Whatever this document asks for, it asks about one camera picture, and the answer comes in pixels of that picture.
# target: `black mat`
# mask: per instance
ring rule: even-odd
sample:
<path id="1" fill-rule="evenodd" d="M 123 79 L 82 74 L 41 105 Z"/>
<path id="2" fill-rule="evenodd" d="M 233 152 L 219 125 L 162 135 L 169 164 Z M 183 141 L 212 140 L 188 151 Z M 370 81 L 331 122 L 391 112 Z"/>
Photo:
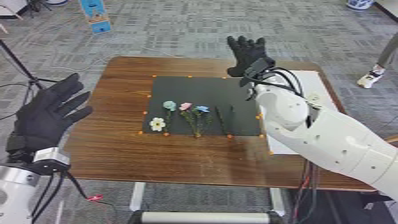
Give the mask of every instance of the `black mat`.
<path id="1" fill-rule="evenodd" d="M 144 132 L 158 133 L 151 130 L 149 122 L 155 117 L 165 118 L 164 102 L 171 100 L 178 107 L 185 102 L 194 103 L 194 106 L 210 107 L 213 122 L 204 135 L 224 135 L 215 107 L 220 109 L 228 132 L 236 136 L 259 135 L 256 101 L 245 101 L 247 87 L 240 88 L 238 81 L 240 79 L 233 78 L 158 77 L 153 82 Z M 180 109 L 172 113 L 169 133 L 192 135 L 192 128 L 180 115 Z"/>

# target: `gray carpet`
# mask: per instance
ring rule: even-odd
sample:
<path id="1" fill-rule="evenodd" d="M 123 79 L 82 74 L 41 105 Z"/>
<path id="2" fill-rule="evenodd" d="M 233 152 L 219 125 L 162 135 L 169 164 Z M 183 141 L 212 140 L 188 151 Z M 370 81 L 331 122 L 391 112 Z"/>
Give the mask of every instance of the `gray carpet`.
<path id="1" fill-rule="evenodd" d="M 39 77 L 62 79 L 71 72 L 80 72 L 85 88 L 92 90 L 116 55 L 231 58 L 226 36 L 263 36 L 275 59 L 311 61 L 322 66 L 348 114 L 382 136 L 396 134 L 396 71 L 387 71 L 371 90 L 355 86 L 398 31 L 395 21 L 377 8 L 354 12 L 341 0 L 114 0 L 107 1 L 107 8 L 114 30 L 96 36 L 76 1 L 52 12 L 43 10 L 34 19 L 27 14 L 25 21 L 2 21 L 11 34 L 0 34 L 0 38 Z M 0 85 L 23 82 L 21 74 L 0 58 Z M 23 94 L 23 87 L 0 88 L 0 117 L 18 110 Z M 13 121 L 14 118 L 0 121 L 0 146 Z M 84 186 L 116 203 L 117 223 L 124 223 L 133 183 L 84 181 Z M 268 209 L 265 189 L 167 184 L 151 184 L 148 188 L 151 210 Z M 64 187 L 39 223 L 53 223 L 60 199 L 66 200 L 62 224 L 107 223 L 103 207 L 78 199 L 71 186 Z"/>

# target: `black glove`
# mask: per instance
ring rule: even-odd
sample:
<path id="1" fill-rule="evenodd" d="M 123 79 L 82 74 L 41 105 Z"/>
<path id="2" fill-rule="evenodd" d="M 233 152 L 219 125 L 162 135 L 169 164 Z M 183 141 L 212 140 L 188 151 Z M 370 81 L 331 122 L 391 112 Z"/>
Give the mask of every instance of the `black glove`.
<path id="1" fill-rule="evenodd" d="M 228 74 L 233 77 L 243 76 L 245 69 L 259 58 L 265 58 L 272 67 L 275 66 L 275 60 L 267 56 L 265 52 L 265 38 L 259 38 L 254 43 L 254 40 L 247 40 L 243 36 L 240 36 L 238 41 L 229 36 L 228 45 L 236 58 L 236 66 L 228 69 Z"/>
<path id="2" fill-rule="evenodd" d="M 16 113 L 14 132 L 7 141 L 13 160 L 29 162 L 32 153 L 59 145 L 66 129 L 92 113 L 91 107 L 73 112 L 91 96 L 87 92 L 69 100 L 84 89 L 78 78 L 78 74 L 73 74 L 48 89 L 41 90 L 32 102 Z"/>

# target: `white cabinet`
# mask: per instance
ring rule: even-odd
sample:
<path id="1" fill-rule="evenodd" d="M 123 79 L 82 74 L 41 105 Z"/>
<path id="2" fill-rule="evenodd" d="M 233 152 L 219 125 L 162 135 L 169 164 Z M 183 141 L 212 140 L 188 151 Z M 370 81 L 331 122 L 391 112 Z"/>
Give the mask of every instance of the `white cabinet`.
<path id="1" fill-rule="evenodd" d="M 27 0 L 0 0 L 0 5 L 5 5 L 9 9 L 18 12 L 27 6 Z M 13 12 L 7 8 L 0 7 L 0 16 L 13 16 Z"/>
<path id="2" fill-rule="evenodd" d="M 398 17 L 398 0 L 377 0 L 377 3 L 389 10 L 393 15 Z"/>

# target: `robotic arm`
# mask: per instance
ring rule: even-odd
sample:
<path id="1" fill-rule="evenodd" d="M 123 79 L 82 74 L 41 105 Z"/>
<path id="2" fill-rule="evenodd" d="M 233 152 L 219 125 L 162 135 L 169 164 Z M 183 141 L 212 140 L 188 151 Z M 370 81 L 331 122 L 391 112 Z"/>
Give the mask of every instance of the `robotic arm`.
<path id="1" fill-rule="evenodd" d="M 240 69 L 231 76 L 243 76 L 242 85 L 254 86 L 256 102 L 265 112 L 267 133 L 302 157 L 327 170 L 361 180 L 398 201 L 398 149 L 359 121 L 322 105 L 315 105 L 291 92 L 274 77 L 259 76 L 274 67 L 265 54 L 265 41 L 228 38 Z M 311 113 L 311 126 L 306 120 Z"/>
<path id="2" fill-rule="evenodd" d="M 75 110 L 89 98 L 89 92 L 73 98 L 84 85 L 73 74 L 48 89 L 39 91 L 32 102 L 16 113 L 14 132 L 7 141 L 7 161 L 0 164 L 0 191 L 7 195 L 0 204 L 0 223 L 32 224 L 44 208 L 29 210 L 39 178 L 69 170 L 69 155 L 59 142 L 69 126 L 92 112 Z"/>

